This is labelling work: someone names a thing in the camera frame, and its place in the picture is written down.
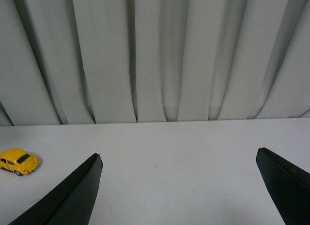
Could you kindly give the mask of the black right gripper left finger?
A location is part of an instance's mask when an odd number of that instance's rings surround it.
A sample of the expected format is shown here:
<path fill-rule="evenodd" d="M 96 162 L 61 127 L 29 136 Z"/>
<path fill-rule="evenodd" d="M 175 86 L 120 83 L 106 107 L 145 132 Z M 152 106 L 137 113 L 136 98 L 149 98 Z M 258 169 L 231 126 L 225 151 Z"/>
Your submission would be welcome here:
<path fill-rule="evenodd" d="M 87 225 L 100 185 L 103 162 L 94 153 L 12 225 Z"/>

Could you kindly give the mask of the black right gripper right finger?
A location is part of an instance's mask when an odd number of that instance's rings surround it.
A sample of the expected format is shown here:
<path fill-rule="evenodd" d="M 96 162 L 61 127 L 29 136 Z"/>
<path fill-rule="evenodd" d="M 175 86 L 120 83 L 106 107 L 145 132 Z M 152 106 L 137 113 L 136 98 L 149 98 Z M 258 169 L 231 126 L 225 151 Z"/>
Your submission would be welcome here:
<path fill-rule="evenodd" d="M 265 186 L 286 225 L 310 223 L 310 174 L 267 148 L 256 163 Z"/>

